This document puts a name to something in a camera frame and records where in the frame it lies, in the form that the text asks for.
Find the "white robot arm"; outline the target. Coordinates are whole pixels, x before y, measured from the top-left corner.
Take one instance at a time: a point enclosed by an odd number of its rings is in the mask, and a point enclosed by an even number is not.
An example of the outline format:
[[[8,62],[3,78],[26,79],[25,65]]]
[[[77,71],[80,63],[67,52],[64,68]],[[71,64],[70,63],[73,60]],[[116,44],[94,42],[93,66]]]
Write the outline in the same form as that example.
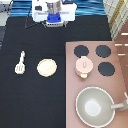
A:
[[[47,27],[61,27],[75,20],[77,5],[64,0],[32,0],[32,18]]]

